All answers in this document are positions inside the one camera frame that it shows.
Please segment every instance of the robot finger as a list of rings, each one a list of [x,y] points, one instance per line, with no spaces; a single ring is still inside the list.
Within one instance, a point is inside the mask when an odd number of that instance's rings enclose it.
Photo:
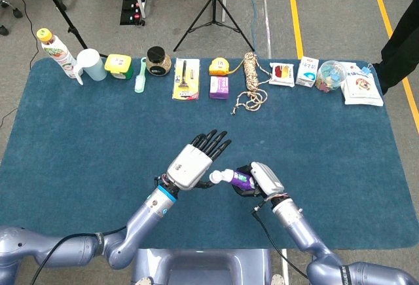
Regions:
[[[210,155],[210,153],[215,149],[215,147],[220,143],[220,141],[224,138],[227,134],[227,131],[222,131],[208,146],[205,148],[204,153],[206,155]]]
[[[231,143],[231,140],[227,140],[223,144],[221,144],[218,149],[216,149],[209,157],[212,161],[215,161],[218,156],[221,155],[221,153],[226,149],[227,146],[229,146]]]
[[[217,131],[216,130],[212,130],[209,134],[206,135],[205,138],[201,139],[198,143],[198,145],[196,146],[197,149],[203,150],[205,148],[205,145],[207,145],[207,143],[212,139],[212,137],[214,136],[214,134],[216,134]]]
[[[193,139],[193,140],[192,140],[191,145],[193,145],[193,146],[195,146],[195,147],[196,147],[196,144],[198,144],[198,143],[199,143],[199,141],[200,141],[202,138],[205,138],[205,137],[206,137],[206,135],[205,135],[205,134],[203,134],[203,133],[199,134],[198,136],[196,136],[196,137],[195,137],[195,139]]]

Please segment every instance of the robotic hand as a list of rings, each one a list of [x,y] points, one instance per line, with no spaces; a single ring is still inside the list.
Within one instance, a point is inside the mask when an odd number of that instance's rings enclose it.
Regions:
[[[237,194],[243,197],[262,196],[264,200],[253,213],[266,202],[272,203],[272,212],[294,240],[300,251],[308,252],[316,259],[307,266],[307,277],[311,285],[419,285],[408,273],[366,262],[345,265],[311,228],[293,200],[285,193],[285,187],[275,173],[265,164],[253,162],[250,165],[209,175],[213,183],[226,181],[233,185]]]
[[[160,183],[128,220],[126,229],[57,238],[24,228],[0,226],[0,284],[14,285],[20,262],[25,256],[33,256],[40,264],[32,284],[44,265],[85,266],[94,256],[106,257],[113,269],[127,267],[141,241],[177,201],[179,190],[213,185],[201,182],[200,178],[231,143],[227,140],[217,147],[227,132],[223,131],[213,140],[216,133],[212,130],[209,134],[200,134],[185,146],[170,164],[167,173],[157,179]]]

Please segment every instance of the white mug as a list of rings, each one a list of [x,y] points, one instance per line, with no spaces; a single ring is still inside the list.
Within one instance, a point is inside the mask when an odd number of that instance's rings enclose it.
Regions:
[[[77,64],[74,67],[75,75],[80,77],[84,70],[95,81],[101,81],[106,78],[107,71],[103,66],[103,61],[97,50],[91,48],[83,49],[77,55],[76,60]]]

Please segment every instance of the white box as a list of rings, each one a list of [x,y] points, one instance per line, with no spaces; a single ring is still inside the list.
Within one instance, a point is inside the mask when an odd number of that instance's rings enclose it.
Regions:
[[[316,82],[318,67],[319,60],[303,56],[300,61],[295,84],[312,87],[314,82]]]

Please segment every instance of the yellow bottle cap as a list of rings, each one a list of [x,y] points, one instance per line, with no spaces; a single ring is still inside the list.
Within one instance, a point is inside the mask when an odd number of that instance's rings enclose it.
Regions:
[[[52,38],[52,33],[48,28],[41,28],[37,31],[37,37],[40,41],[49,41]]]

